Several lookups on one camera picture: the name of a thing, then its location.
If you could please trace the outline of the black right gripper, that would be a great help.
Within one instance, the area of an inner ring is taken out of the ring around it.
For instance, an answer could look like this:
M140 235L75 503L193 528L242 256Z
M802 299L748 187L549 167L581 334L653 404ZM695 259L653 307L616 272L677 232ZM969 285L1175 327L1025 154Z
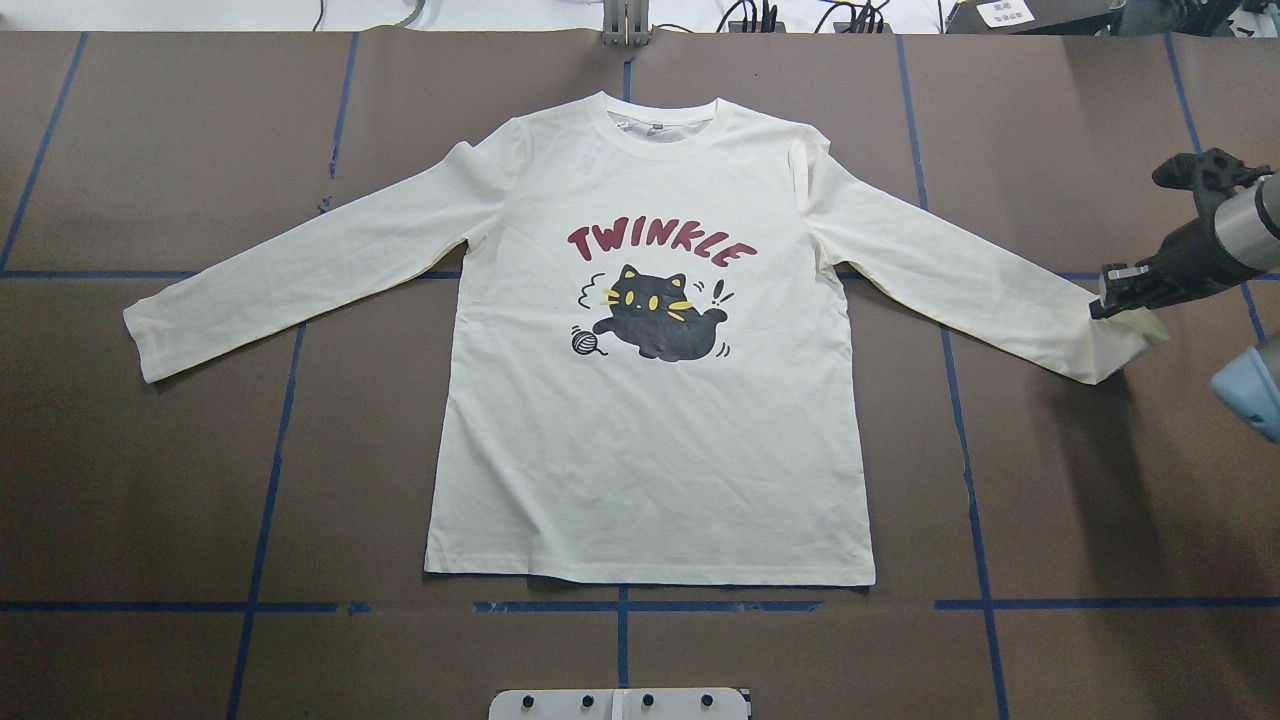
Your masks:
M1224 292L1245 282L1240 264L1198 220L1169 233L1158 251L1129 266L1123 263L1101 268L1102 291L1140 291L1103 293L1091 301L1093 320L1103 320L1137 309L1149 301L1193 301Z

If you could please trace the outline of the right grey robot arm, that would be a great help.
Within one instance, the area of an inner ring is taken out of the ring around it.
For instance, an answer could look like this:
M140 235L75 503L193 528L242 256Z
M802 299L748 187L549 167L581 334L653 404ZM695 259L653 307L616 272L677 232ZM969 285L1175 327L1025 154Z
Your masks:
M1239 288L1254 331L1261 332L1248 284L1277 270L1277 173L1212 150L1180 152L1157 167L1151 179L1158 187L1190 192L1197 215L1170 232L1149 258L1132 266L1102 266L1092 318L1187 304ZM1261 337L1219 370L1211 389L1245 425L1277 443L1276 334Z

